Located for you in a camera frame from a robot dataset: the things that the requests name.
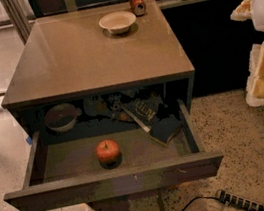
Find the red apple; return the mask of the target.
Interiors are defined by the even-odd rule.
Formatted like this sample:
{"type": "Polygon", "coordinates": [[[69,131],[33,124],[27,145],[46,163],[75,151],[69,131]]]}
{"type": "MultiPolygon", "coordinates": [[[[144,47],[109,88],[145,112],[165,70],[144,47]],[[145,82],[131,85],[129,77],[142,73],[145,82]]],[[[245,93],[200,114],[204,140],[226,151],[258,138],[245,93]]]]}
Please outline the red apple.
{"type": "Polygon", "coordinates": [[[121,155],[119,145],[110,139],[101,141],[96,147],[96,156],[103,164],[117,162],[117,159],[121,155]]]}

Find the grey top drawer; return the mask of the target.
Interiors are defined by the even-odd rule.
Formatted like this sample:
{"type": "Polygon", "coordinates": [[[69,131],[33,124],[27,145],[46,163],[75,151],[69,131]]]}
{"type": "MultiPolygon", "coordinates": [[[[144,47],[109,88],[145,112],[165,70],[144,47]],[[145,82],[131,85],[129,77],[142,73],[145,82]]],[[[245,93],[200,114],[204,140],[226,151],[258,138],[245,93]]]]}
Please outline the grey top drawer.
{"type": "Polygon", "coordinates": [[[215,176],[222,153],[205,150],[185,104],[179,102],[178,110],[182,128],[167,146],[137,126],[115,130],[109,122],[100,133],[90,126],[59,137],[36,132],[22,189],[4,200],[20,211],[45,211],[215,176]],[[106,138],[123,155],[113,169],[96,157],[97,144],[106,138]]]}

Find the white bowl on counter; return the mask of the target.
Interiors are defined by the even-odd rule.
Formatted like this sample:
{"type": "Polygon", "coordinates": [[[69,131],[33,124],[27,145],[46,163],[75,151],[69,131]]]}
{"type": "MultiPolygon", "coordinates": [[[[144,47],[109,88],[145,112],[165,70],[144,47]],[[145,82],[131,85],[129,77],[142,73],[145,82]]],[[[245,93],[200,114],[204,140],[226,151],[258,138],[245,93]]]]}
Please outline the white bowl on counter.
{"type": "Polygon", "coordinates": [[[99,21],[99,25],[112,35],[120,35],[126,33],[135,21],[136,16],[132,12],[118,11],[103,16],[99,21]]]}

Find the grey cabinet counter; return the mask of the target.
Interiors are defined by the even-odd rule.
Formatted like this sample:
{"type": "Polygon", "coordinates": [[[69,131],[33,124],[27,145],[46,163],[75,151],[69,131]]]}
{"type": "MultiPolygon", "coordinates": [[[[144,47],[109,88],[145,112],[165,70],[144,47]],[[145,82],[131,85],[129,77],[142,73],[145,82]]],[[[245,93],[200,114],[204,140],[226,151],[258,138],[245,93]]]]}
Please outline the grey cabinet counter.
{"type": "Polygon", "coordinates": [[[2,101],[10,112],[102,93],[185,79],[193,93],[192,63],[155,0],[124,35],[100,19],[126,3],[38,18],[2,101]]]}

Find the dark bowl in drawer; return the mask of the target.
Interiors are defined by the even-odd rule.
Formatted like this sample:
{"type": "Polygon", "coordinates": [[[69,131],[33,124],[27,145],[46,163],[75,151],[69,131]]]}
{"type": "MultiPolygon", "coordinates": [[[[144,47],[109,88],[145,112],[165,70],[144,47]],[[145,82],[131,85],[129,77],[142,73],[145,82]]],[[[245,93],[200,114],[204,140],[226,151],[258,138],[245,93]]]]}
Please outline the dark bowl in drawer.
{"type": "Polygon", "coordinates": [[[45,126],[55,132],[65,133],[71,130],[76,124],[82,109],[76,108],[71,103],[57,104],[45,114],[45,126]]]}

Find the orange soda can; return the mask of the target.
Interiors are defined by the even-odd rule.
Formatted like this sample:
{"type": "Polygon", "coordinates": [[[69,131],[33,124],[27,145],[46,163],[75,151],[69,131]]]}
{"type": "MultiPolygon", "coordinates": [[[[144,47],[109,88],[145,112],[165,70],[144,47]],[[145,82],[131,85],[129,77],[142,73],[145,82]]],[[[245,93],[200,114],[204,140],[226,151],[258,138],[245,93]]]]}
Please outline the orange soda can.
{"type": "Polygon", "coordinates": [[[136,16],[141,16],[146,13],[146,3],[144,0],[129,0],[129,5],[131,6],[131,11],[136,16]]]}

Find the dark crumpled chip bag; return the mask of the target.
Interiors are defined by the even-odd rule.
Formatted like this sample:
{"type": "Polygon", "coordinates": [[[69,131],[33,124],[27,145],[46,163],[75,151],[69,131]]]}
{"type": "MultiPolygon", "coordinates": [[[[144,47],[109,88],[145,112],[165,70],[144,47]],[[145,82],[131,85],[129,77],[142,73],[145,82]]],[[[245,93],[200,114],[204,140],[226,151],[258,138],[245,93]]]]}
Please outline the dark crumpled chip bag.
{"type": "Polygon", "coordinates": [[[133,122],[133,118],[131,118],[130,115],[122,110],[119,104],[111,106],[109,102],[100,96],[91,96],[89,98],[85,98],[83,100],[83,107],[86,115],[90,117],[97,117],[99,115],[121,122],[133,122]]]}

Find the black power strip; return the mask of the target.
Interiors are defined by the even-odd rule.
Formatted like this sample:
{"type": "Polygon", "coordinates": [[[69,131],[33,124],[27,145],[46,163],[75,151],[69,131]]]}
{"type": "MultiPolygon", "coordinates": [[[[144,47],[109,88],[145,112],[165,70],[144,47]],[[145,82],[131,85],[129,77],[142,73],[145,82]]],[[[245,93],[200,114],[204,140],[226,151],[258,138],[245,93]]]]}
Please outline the black power strip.
{"type": "Polygon", "coordinates": [[[264,211],[264,206],[262,203],[252,201],[240,195],[235,195],[234,193],[228,192],[227,190],[218,190],[216,192],[216,198],[222,204],[234,207],[238,210],[241,209],[243,211],[264,211]]]}

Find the metal window frame post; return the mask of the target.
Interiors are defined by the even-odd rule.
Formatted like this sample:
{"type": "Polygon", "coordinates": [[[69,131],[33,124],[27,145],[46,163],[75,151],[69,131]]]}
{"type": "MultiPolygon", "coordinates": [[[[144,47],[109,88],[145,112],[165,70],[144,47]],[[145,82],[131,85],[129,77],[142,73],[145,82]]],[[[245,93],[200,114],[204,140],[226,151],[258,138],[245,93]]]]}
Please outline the metal window frame post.
{"type": "Polygon", "coordinates": [[[27,20],[26,14],[18,0],[0,0],[4,10],[12,21],[13,27],[21,38],[23,43],[26,43],[31,33],[31,26],[27,20]]]}

